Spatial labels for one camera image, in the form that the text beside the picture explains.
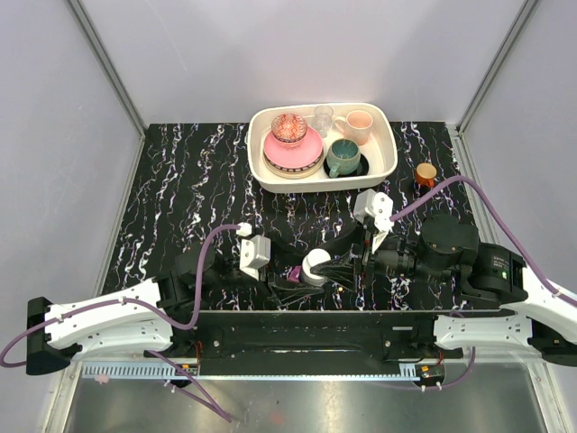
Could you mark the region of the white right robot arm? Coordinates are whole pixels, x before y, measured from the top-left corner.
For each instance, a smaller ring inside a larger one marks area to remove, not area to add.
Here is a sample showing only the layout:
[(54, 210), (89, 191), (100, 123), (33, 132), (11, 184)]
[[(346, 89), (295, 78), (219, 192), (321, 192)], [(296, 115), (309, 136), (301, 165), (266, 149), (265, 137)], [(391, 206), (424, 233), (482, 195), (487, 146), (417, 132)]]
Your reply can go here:
[(431, 216), (415, 242), (371, 235), (368, 225), (311, 251), (301, 277), (315, 285), (334, 282), (356, 290), (375, 276), (413, 282), (453, 283), (457, 299), (506, 309), (505, 317), (437, 316), (432, 327), (409, 335), (412, 352), (429, 357), (440, 348), (502, 347), (538, 355), (551, 364), (576, 365), (576, 299), (541, 280), (528, 260), (509, 249), (483, 243), (476, 226), (453, 216)]

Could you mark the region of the white pill bottle blue label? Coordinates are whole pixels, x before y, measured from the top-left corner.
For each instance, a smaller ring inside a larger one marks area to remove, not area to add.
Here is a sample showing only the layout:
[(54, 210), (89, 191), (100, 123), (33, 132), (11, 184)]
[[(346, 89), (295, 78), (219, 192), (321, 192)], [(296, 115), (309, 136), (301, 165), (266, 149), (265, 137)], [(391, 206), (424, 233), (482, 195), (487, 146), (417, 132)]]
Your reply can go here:
[(313, 273), (312, 266), (307, 261), (302, 262), (299, 279), (313, 287), (322, 287), (326, 283), (326, 277)]

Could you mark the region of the pink weekly pill organizer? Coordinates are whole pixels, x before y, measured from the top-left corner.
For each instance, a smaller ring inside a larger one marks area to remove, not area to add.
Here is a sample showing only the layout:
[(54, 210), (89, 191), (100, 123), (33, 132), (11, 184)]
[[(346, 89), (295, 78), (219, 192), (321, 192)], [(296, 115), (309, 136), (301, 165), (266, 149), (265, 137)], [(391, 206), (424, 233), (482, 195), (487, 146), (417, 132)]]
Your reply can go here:
[(300, 273), (301, 273), (301, 267), (300, 266), (294, 267), (288, 275), (288, 280), (292, 282), (300, 282)]

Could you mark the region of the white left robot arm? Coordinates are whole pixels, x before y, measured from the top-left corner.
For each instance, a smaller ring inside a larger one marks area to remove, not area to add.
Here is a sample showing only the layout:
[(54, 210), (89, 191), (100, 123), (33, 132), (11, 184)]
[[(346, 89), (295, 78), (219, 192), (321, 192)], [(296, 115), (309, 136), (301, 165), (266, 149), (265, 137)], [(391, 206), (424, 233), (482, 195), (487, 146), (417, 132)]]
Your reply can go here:
[(194, 348), (202, 291), (221, 286), (209, 242), (194, 244), (166, 274), (126, 290), (69, 304), (44, 297), (27, 305), (25, 371), (56, 373), (86, 356), (170, 351), (176, 357)]

